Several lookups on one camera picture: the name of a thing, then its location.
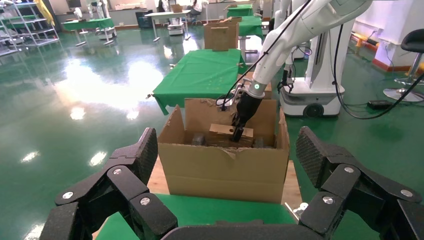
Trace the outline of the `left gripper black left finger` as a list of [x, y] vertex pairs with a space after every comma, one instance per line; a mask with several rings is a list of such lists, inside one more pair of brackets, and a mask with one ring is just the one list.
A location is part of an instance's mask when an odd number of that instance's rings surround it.
[[40, 238], [90, 240], [119, 213], [139, 239], [162, 239], [178, 220], [148, 188], [157, 157], [156, 130], [146, 128], [135, 144], [116, 149], [99, 171], [56, 196]]

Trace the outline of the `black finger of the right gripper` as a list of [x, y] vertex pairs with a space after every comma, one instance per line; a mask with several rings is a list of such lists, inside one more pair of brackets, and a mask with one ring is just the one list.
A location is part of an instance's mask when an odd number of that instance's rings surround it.
[[233, 142], [239, 142], [244, 132], [245, 124], [236, 120], [232, 123], [232, 126], [234, 127], [234, 131], [231, 140]]

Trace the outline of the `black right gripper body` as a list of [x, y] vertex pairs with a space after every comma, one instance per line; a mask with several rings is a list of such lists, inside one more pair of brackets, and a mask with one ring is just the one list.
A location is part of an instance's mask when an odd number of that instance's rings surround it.
[[257, 112], [262, 100], [262, 98], [252, 97], [246, 92], [243, 92], [236, 105], [236, 115], [233, 118], [233, 126], [244, 128], [246, 123]]

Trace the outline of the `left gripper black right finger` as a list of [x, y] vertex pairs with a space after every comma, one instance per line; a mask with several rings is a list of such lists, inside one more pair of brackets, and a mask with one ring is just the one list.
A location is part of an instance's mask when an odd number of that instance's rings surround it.
[[358, 216], [382, 240], [424, 237], [422, 196], [361, 164], [344, 147], [320, 140], [304, 126], [296, 140], [296, 157], [317, 193], [299, 224], [329, 240], [345, 213]]

